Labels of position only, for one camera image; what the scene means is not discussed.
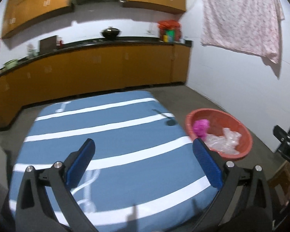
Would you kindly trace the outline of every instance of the pink cloth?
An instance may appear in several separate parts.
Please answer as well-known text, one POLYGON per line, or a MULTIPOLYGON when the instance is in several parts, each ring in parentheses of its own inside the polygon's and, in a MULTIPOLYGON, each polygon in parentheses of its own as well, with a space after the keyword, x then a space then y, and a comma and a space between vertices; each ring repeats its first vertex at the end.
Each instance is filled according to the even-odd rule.
POLYGON ((201 43, 233 51, 281 58, 280 22, 284 20, 279 0, 203 0, 201 43))

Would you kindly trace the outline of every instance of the black countertop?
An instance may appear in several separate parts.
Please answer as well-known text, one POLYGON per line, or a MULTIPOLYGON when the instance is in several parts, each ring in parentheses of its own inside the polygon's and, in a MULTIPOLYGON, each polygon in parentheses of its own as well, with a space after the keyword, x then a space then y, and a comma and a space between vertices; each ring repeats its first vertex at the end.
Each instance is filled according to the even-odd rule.
POLYGON ((78 42, 73 42, 73 43, 68 43, 64 44, 60 49, 58 50, 53 50, 49 53, 43 54, 43 55, 37 55, 34 58, 28 59, 28 58, 22 58, 18 61, 18 64, 8 70, 3 71, 0 73, 0 77, 21 67, 24 65, 27 65, 33 61, 49 57, 52 55, 57 55, 60 53, 64 52, 72 52, 74 50, 78 49, 84 49, 84 48, 90 48, 90 47, 99 47, 99 46, 113 46, 113 45, 130 45, 130 44, 159 44, 159 45, 174 45, 174 44, 179 44, 187 47, 192 47, 192 41, 185 40, 185 43, 165 43, 159 40, 157 37, 117 37, 116 40, 114 41, 109 41, 106 40, 105 38, 96 38, 96 39, 88 39, 88 40, 83 40, 83 41, 78 41, 78 42))

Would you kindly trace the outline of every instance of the metal bolt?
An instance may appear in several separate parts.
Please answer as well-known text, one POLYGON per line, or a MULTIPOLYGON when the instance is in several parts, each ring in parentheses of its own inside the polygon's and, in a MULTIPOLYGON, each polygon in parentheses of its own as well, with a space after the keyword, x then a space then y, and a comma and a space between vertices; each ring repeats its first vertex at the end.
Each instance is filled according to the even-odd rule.
POLYGON ((226 162, 227 167, 234 167, 234 163, 232 161, 226 162))
POLYGON ((259 166, 259 165, 256 165, 255 167, 254 167, 257 171, 262 171, 262 167, 261 166, 259 166))
POLYGON ((31 172, 33 170, 33 166, 27 166, 26 171, 31 172))
POLYGON ((55 162, 55 164, 54 164, 55 168, 60 168, 61 166, 62 166, 62 162, 61 161, 55 162))

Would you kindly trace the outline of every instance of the kitchen counter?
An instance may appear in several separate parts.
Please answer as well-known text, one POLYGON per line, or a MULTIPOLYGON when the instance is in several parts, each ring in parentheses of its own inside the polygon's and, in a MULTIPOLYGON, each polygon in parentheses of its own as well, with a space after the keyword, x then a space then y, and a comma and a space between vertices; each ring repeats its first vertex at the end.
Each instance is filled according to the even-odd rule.
POLYGON ((7 73, 18 69, 24 65, 27 65, 31 62, 34 62, 36 60, 46 58, 52 55, 57 55, 65 52, 71 52, 78 49, 84 49, 84 48, 91 48, 91 47, 100 47, 100 46, 116 46, 116 45, 126 45, 126 44, 159 44, 159 45, 182 45, 187 47, 192 47, 192 41, 185 40, 185 43, 179 43, 179 42, 173 42, 173 43, 165 43, 163 41, 160 41, 157 37, 130 37, 130 36, 123 36, 123 37, 117 37, 117 40, 110 41, 105 38, 95 38, 95 39, 88 39, 88 40, 82 40, 77 42, 72 42, 68 44, 64 44, 61 49, 54 50, 52 52, 43 54, 43 55, 37 55, 34 58, 28 59, 27 57, 22 58, 18 61, 18 64, 11 68, 3 71, 0 73, 0 77, 2 75, 6 75, 7 73))
POLYGON ((185 82, 191 41, 152 37, 68 43, 0 74, 0 129, 28 105, 126 87, 185 82))

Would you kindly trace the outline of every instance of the blue gripper pad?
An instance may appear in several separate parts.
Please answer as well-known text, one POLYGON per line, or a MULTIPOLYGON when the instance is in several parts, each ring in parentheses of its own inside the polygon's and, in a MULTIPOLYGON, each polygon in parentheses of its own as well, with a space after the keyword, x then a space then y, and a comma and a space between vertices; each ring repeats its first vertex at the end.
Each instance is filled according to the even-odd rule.
POLYGON ((209 183, 220 190, 223 186, 222 172, 204 146, 198 139, 195 139, 192 144, 193 154, 202 167, 209 183))
POLYGON ((77 152, 69 154, 64 162, 66 166, 65 182, 67 189, 71 190, 77 187, 95 151, 96 146, 94 141, 88 138, 77 152))

